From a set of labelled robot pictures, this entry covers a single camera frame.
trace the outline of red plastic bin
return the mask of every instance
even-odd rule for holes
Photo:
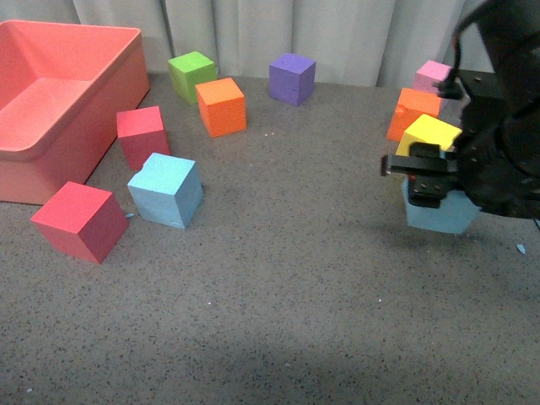
[[[116,138],[116,113],[149,91],[139,29],[0,23],[0,200],[44,204],[84,183]]]

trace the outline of purple cube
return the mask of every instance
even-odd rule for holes
[[[285,53],[270,64],[270,97],[298,106],[315,88],[315,61]]]

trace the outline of yellow cube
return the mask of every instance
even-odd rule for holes
[[[415,142],[433,143],[448,150],[460,133],[460,128],[423,114],[405,130],[396,154],[408,156],[408,149]]]

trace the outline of foam cube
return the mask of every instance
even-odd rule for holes
[[[427,61],[414,75],[413,89],[437,95],[439,90],[434,82],[442,82],[450,72],[451,67],[443,63]]]
[[[185,229],[203,199],[193,160],[151,154],[127,184],[143,219]]]
[[[423,114],[405,130],[396,154],[408,156],[409,147],[415,142],[439,145],[443,151],[446,151],[460,133],[462,133],[460,128]]]
[[[408,179],[402,183],[408,226],[446,234],[462,234],[478,216],[480,208],[465,192],[452,190],[440,202],[440,208],[417,207],[408,201]]]
[[[97,264],[129,225],[112,192],[71,181],[31,221],[60,252]]]
[[[307,57],[285,53],[270,64],[270,97],[298,106],[315,88],[316,62]]]
[[[116,114],[118,140],[130,169],[140,170],[153,153],[170,154],[159,106]]]
[[[415,89],[402,89],[386,137],[399,142],[403,132],[422,114],[437,117],[441,99],[435,94]]]
[[[189,104],[197,103],[196,84],[218,78],[214,62],[196,51],[170,59],[169,73],[173,89]]]
[[[246,100],[232,78],[197,84],[202,122],[212,138],[243,131],[246,123]]]

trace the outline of black cable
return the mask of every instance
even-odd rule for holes
[[[464,30],[466,30],[471,24],[474,24],[481,19],[485,14],[491,12],[494,8],[497,8],[503,3],[511,0],[488,0],[487,2],[476,7],[467,17],[465,17],[454,29],[452,34],[452,46],[454,48],[454,66],[448,73],[446,78],[437,84],[439,89],[439,97],[448,99],[460,99],[462,97],[462,90],[456,84],[457,74],[459,73],[459,67],[462,62],[462,44],[460,42],[460,36]]]

